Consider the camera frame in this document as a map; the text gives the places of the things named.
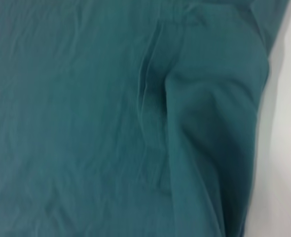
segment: white surface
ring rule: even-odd
[[[291,2],[270,61],[246,237],[291,237]]]

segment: teal fabric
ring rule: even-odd
[[[240,237],[287,0],[0,0],[0,237]]]

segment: white background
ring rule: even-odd
[[[246,237],[291,237],[291,1],[270,63]]]

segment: cloth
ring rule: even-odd
[[[0,0],[0,237],[239,237],[287,0]]]

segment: green cotton fabric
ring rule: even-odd
[[[240,237],[287,0],[0,0],[0,237]]]

